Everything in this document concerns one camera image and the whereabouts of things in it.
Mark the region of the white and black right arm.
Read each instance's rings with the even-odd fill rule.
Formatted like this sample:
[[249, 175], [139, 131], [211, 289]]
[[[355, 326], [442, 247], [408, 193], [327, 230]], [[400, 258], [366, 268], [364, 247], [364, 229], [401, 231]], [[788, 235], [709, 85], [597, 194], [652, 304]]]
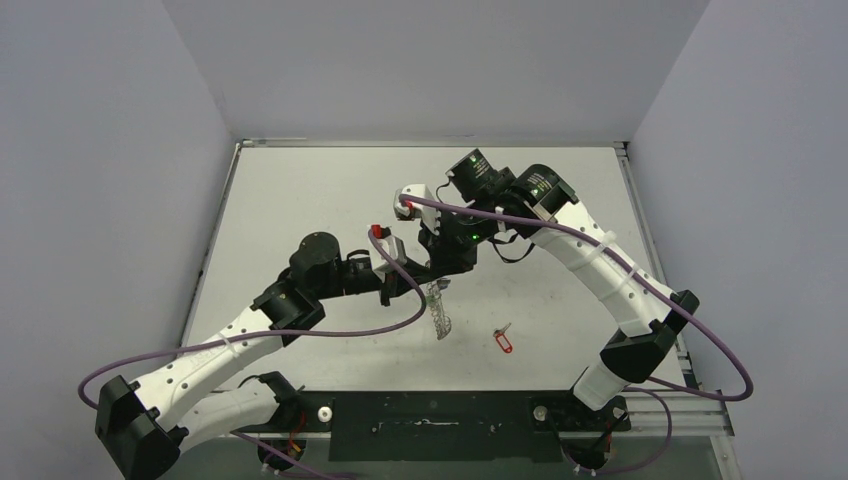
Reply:
[[605, 407], [625, 388], [652, 378], [699, 306], [690, 291], [674, 291], [653, 279], [603, 230], [576, 191], [544, 164], [520, 174], [494, 168], [474, 149], [445, 173], [466, 207], [440, 210], [424, 184], [398, 190], [396, 215], [421, 221], [419, 241], [433, 270], [464, 273], [476, 262], [476, 248], [512, 230], [571, 272], [612, 316], [617, 328], [570, 389], [568, 421], [593, 427]]

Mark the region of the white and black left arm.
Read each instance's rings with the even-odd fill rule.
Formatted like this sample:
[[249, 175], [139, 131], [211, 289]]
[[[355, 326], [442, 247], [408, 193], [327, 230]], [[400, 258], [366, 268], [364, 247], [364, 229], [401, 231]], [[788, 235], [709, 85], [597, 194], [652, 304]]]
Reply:
[[282, 431], [297, 420], [291, 384], [279, 373], [217, 392], [226, 380], [301, 337], [342, 337], [316, 330], [323, 300], [378, 292], [383, 304], [407, 291], [425, 296], [432, 280], [409, 261], [403, 241], [373, 226], [369, 249], [343, 257], [327, 232], [306, 236], [289, 266], [252, 303], [205, 342], [168, 352], [170, 362], [135, 379], [117, 375], [99, 390], [95, 434], [126, 479], [158, 479], [191, 448], [266, 423]]

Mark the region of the metal ring disc with keyrings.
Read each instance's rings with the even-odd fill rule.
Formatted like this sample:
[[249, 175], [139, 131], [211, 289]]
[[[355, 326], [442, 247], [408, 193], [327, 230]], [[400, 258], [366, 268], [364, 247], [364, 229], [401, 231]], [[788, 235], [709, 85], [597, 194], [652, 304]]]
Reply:
[[438, 341], [444, 340], [452, 330], [452, 320], [446, 312], [442, 295], [450, 283], [450, 279], [440, 278], [426, 285], [427, 306], [433, 319]]

